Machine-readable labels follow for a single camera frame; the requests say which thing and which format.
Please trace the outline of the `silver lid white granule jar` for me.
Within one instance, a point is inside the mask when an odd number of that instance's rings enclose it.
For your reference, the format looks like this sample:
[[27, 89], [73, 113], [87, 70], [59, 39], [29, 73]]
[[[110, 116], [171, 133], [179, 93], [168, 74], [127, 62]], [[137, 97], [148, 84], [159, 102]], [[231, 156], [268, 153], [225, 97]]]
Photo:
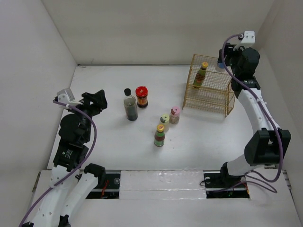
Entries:
[[224, 64], [222, 62], [217, 62], [215, 65], [215, 69], [217, 72], [224, 72], [225, 71]]

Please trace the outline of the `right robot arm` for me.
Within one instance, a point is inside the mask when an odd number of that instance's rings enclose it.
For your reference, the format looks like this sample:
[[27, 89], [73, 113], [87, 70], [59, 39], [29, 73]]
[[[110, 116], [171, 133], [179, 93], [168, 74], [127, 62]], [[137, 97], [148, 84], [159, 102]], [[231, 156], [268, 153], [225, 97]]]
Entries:
[[260, 59], [259, 52], [251, 47], [236, 47], [226, 43], [219, 55], [218, 61], [226, 66], [231, 75], [232, 90], [244, 107], [253, 130], [243, 155], [221, 167], [220, 183], [230, 186], [236, 178], [260, 166], [278, 165], [280, 174], [291, 134], [275, 122], [262, 97], [260, 85], [254, 76]]

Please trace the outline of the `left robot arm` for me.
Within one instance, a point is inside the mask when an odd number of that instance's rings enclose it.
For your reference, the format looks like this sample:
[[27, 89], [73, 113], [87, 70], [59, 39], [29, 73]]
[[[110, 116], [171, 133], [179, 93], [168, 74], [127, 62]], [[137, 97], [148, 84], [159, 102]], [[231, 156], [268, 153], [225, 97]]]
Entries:
[[69, 227], [86, 197], [105, 183], [104, 167], [90, 163], [80, 172], [97, 141], [93, 117], [107, 108], [105, 91], [83, 93], [76, 101], [67, 88], [59, 91], [54, 104], [69, 111], [60, 121], [60, 141], [51, 170], [49, 188], [31, 205], [21, 227]]

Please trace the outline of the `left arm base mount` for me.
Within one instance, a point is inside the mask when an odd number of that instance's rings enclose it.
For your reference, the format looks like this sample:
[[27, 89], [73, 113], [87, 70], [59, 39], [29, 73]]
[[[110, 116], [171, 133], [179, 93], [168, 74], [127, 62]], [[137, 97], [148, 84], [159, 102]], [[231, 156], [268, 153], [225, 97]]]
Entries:
[[106, 172], [104, 183], [97, 185], [86, 199], [119, 199], [120, 178], [120, 171]]

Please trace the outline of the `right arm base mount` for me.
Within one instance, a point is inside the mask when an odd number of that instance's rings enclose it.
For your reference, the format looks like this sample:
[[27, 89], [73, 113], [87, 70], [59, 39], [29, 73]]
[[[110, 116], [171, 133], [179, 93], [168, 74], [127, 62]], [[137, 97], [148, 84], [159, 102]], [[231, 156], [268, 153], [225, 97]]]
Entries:
[[219, 172], [204, 172], [204, 179], [199, 185], [204, 187], [207, 199], [249, 199], [247, 185], [239, 182], [239, 179], [232, 179], [225, 183]]

